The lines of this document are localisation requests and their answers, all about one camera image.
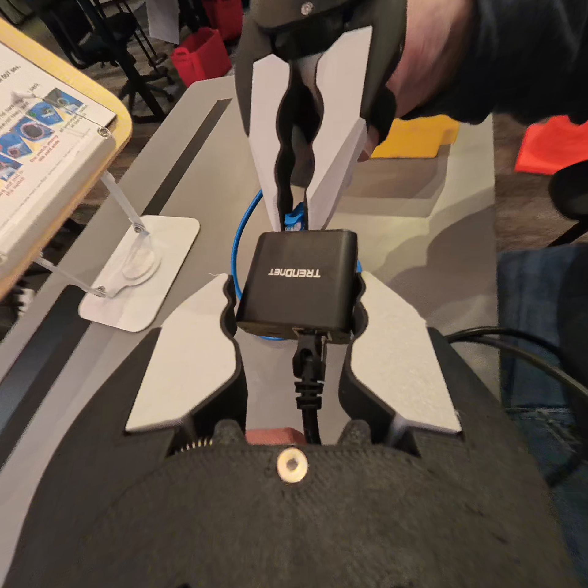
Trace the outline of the red fabric bin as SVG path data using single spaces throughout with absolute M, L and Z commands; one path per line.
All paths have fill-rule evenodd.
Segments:
M 224 41 L 240 38 L 243 26 L 241 1 L 201 1 L 213 29 Z
M 218 30 L 201 27 L 171 53 L 171 61 L 186 88 L 225 76 L 232 68 L 228 51 Z

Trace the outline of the black network switch box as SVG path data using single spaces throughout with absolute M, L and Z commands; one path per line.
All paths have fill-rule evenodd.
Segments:
M 238 327 L 256 336 L 290 340 L 312 332 L 349 342 L 357 257 L 352 231 L 262 233 L 242 288 Z

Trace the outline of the person's right hand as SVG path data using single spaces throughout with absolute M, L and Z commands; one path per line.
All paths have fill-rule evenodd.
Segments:
M 408 1 L 401 58 L 386 88 L 403 118 L 444 92 L 469 47 L 474 1 Z

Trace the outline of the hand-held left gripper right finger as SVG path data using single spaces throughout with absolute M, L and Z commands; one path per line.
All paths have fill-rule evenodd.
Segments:
M 357 286 L 339 381 L 345 414 L 369 426 L 375 445 L 395 445 L 410 430 L 460 434 L 426 321 L 371 273 L 358 273 Z

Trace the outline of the person's jeans leg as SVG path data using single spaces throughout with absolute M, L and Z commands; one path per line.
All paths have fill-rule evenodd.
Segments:
M 511 251 L 498 265 L 499 325 L 553 343 L 564 370 L 587 385 L 587 245 Z M 580 423 L 564 388 L 523 361 L 503 356 L 502 400 L 542 474 L 571 458 Z M 587 575 L 587 460 L 553 489 L 565 540 Z

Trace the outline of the white document stand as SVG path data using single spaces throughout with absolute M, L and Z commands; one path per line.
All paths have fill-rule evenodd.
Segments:
M 65 133 L 73 136 L 54 132 L 33 158 L 17 162 L 16 169 L 1 168 L 1 291 L 36 261 L 85 292 L 78 307 L 82 319 L 143 331 L 153 323 L 200 224 L 189 217 L 139 216 L 105 166 L 98 167 L 114 150 L 112 134 L 103 127 Z M 90 186 L 95 171 L 102 171 L 100 181 L 130 226 L 89 284 L 47 261 L 41 250 L 51 238 L 51 224 Z

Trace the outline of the person's right forearm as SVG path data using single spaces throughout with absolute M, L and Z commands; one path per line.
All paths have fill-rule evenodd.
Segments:
M 587 1 L 475 1 L 454 77 L 403 119 L 478 124 L 489 114 L 526 125 L 558 115 L 587 122 Z

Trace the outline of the white paper sheet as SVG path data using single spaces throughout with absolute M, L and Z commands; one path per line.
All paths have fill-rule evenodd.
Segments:
M 149 36 L 179 45 L 179 1 L 145 1 Z

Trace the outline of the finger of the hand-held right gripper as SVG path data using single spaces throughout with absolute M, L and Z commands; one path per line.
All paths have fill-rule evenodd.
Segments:
M 307 227 L 324 229 L 348 187 L 367 138 L 360 115 L 372 27 L 343 33 L 325 52 L 297 60 L 320 110 L 312 141 L 313 174 L 305 191 Z
M 249 144 L 270 224 L 278 232 L 285 230 L 285 216 L 293 209 L 295 99 L 296 79 L 288 62 L 270 54 L 254 63 Z

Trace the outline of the printed instruction sheet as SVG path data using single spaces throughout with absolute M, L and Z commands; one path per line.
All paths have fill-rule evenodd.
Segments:
M 1 44 L 1 233 L 56 203 L 116 114 Z

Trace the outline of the orange traffic cone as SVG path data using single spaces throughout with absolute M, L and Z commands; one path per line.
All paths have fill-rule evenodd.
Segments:
M 554 116 L 529 126 L 514 166 L 517 173 L 553 175 L 587 160 L 587 122 L 577 125 L 567 116 Z

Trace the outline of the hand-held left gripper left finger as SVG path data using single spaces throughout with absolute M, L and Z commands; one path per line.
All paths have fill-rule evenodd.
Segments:
M 222 273 L 163 322 L 125 430 L 176 428 L 189 440 L 211 437 L 218 422 L 245 430 L 247 383 L 235 340 L 236 293 Z

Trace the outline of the yellow bin with black divider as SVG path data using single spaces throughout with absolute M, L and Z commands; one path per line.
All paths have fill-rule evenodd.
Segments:
M 457 139 L 460 123 L 445 115 L 395 119 L 386 139 L 371 159 L 432 159 Z

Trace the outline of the instruction sheet on stand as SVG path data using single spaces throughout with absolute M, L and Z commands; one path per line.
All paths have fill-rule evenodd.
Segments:
M 4 298 L 128 144 L 132 136 L 133 122 L 124 104 L 114 94 L 4 19 L 1 19 L 1 43 L 35 66 L 47 71 L 57 80 L 71 86 L 116 114 L 114 122 L 109 127 L 112 138 L 107 139 L 107 151 L 101 154 L 100 158 L 85 171 L 85 175 L 77 181 L 75 190 L 68 195 L 61 208 L 51 212 L 48 220 L 42 222 L 41 232 L 34 236 L 30 244 L 25 246 L 25 250 L 19 254 L 17 261 L 9 264 L 8 270 L 1 271 L 1 298 Z

